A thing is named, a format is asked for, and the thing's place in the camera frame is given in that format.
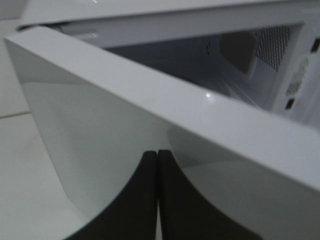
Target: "floor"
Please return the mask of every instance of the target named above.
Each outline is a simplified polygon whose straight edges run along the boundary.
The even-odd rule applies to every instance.
[[[64,239],[88,221],[67,198],[11,65],[0,21],[0,239]]]

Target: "white metal panel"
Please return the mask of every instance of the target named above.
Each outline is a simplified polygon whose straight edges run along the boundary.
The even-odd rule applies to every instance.
[[[31,0],[23,25],[292,0]]]
[[[213,148],[222,147],[228,156],[242,156],[320,190],[320,136],[312,129],[45,27],[12,35],[7,44],[10,52],[22,48],[27,54],[71,73],[79,82],[91,83],[115,98],[201,136]],[[19,61],[18,55],[12,57],[14,62]],[[23,66],[21,70],[28,73]],[[43,81],[54,81],[54,72],[50,76],[44,72],[42,77]]]

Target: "white floor tile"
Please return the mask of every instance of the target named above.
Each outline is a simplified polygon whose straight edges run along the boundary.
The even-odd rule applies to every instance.
[[[18,23],[19,20],[0,21],[0,117],[29,111],[3,41]]]
[[[0,239],[58,240],[89,219],[66,197],[31,114],[0,120]]]

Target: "mesh grille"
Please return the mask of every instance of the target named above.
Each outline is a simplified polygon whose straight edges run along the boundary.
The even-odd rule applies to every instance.
[[[256,47],[254,55],[278,71],[290,40],[290,35],[291,30],[287,26],[261,29],[255,34]]]

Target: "tile floor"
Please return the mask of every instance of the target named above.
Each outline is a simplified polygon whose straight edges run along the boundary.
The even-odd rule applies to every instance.
[[[57,240],[88,218],[67,198],[15,76],[0,21],[0,239]]]

